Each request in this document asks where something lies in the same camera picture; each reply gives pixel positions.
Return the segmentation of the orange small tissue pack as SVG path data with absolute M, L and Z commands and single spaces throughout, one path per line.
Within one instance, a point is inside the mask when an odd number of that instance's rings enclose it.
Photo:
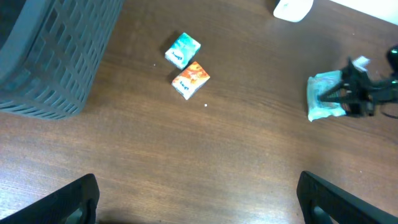
M 210 76 L 203 67 L 198 62 L 193 62 L 173 79 L 172 86 L 189 100 L 209 79 Z

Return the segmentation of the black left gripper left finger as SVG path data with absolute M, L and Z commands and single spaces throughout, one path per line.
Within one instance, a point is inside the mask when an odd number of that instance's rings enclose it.
M 100 191 L 94 174 L 86 174 L 1 220 L 1 223 L 96 223 Z

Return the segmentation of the teal small tissue pack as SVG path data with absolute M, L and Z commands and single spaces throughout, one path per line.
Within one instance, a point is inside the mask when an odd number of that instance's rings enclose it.
M 183 70 L 200 50 L 201 44 L 183 32 L 165 52 L 165 58 L 180 70 Z

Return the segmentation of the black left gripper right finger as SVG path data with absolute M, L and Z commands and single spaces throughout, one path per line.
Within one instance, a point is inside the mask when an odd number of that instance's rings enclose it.
M 305 223 L 397 223 L 397 217 L 306 170 L 297 197 Z

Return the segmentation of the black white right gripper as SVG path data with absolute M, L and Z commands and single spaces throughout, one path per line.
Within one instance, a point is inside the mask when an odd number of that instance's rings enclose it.
M 397 103 L 397 73 L 390 78 L 371 80 L 349 57 L 342 69 L 342 82 L 318 96 L 321 102 L 342 103 L 346 116 L 361 118 L 374 116 L 377 106 Z

